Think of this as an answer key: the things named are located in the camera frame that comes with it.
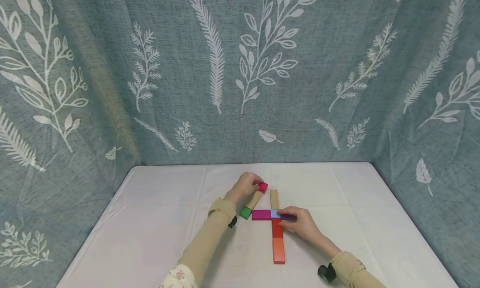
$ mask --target purple block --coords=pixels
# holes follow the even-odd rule
[[[282,220],[296,220],[297,218],[293,215],[289,215],[289,214],[282,214],[280,215],[280,217],[282,218]]]
[[[270,210],[252,210],[252,220],[271,220]]]

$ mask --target orange block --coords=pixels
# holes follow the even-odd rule
[[[281,238],[273,238],[273,263],[285,264],[285,248]]]
[[[282,221],[281,218],[272,218],[272,236],[273,238],[283,239],[283,228],[278,225]]]

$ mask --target beige sleeve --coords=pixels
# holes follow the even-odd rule
[[[351,253],[343,251],[330,262],[337,276],[350,288],[386,288]]]
[[[190,242],[179,260],[179,265],[187,266],[200,285],[203,275],[225,233],[228,224],[235,217],[235,205],[229,200],[217,199],[208,211],[208,218]]]

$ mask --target teal curtain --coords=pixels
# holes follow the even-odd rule
[[[0,0],[0,288],[135,165],[372,162],[480,285],[480,0]]]

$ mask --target pink block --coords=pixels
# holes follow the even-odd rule
[[[265,191],[267,190],[267,187],[268,187],[268,184],[265,182],[258,184],[258,190],[262,193],[265,193]]]
[[[271,220],[271,210],[252,210],[252,220]]]

